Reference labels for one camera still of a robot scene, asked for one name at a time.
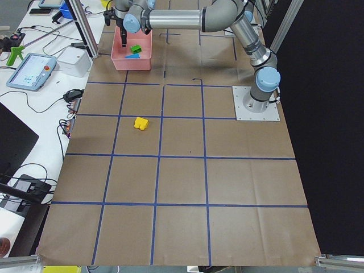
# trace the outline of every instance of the gray floor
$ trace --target gray floor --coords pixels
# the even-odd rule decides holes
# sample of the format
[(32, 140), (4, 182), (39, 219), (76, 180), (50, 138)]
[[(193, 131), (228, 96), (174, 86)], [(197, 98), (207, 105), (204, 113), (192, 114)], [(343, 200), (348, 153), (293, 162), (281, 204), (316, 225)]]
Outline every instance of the gray floor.
[[(0, 35), (10, 35), (17, 29), (19, 23), (27, 12), (30, 0), (0, 0), (0, 26), (10, 26), (9, 31), (0, 31)], [(91, 273), (116, 273), (117, 268), (113, 266), (90, 267)], [(185, 273), (185, 266), (123, 266), (120, 273)], [(240, 272), (239, 269), (230, 268), (224, 273)], [(241, 267), (241, 273), (323, 273), (322, 267)], [(332, 273), (344, 273), (345, 271), (331, 270)]]

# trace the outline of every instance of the pink bin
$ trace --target pink bin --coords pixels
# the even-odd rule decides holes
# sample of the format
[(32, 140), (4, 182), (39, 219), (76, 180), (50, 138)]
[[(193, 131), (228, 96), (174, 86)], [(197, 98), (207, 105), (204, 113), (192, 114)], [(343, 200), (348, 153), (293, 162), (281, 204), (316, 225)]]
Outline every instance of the pink bin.
[[(140, 59), (126, 59), (125, 56), (131, 55), (130, 47), (139, 44), (142, 47)], [(137, 33), (127, 33), (126, 47), (121, 46), (119, 27), (115, 28), (113, 49), (111, 60), (116, 70), (150, 70), (152, 58), (152, 32), (145, 35), (142, 31)]]

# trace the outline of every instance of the green clamp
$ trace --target green clamp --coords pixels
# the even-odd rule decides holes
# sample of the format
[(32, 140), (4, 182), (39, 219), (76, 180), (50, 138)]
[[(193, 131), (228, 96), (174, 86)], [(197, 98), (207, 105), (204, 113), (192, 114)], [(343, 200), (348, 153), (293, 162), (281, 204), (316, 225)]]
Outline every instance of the green clamp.
[(132, 47), (130, 47), (131, 53), (136, 54), (140, 53), (142, 51), (142, 47), (139, 44), (136, 44)]
[(22, 56), (22, 50), (25, 49), (25, 47), (23, 45), (21, 45), (20, 47), (11, 47), (10, 48), (10, 56), (7, 59), (6, 65), (8, 67), (12, 66), (15, 63), (16, 57), (20, 57), (22, 60), (24, 59)]

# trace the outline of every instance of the blue container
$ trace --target blue container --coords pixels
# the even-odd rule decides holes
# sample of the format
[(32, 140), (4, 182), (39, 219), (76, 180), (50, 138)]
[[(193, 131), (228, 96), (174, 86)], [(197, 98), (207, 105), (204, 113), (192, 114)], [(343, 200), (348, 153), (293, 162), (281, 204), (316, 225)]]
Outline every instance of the blue container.
[(59, 10), (62, 12), (64, 18), (73, 19), (66, 3), (63, 3)]

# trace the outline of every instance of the yellow object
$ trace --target yellow object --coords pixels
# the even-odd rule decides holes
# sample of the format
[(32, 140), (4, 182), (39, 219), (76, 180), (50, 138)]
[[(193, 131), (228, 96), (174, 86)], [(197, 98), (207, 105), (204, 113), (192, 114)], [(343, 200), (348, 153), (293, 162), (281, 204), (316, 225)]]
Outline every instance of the yellow object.
[(43, 273), (81, 273), (78, 266), (45, 266)]
[(134, 122), (134, 128), (140, 129), (144, 131), (146, 128), (148, 128), (149, 120), (145, 118), (137, 117)]
[(107, 3), (108, 3), (108, 0), (101, 0), (101, 4), (103, 7), (106, 7)]

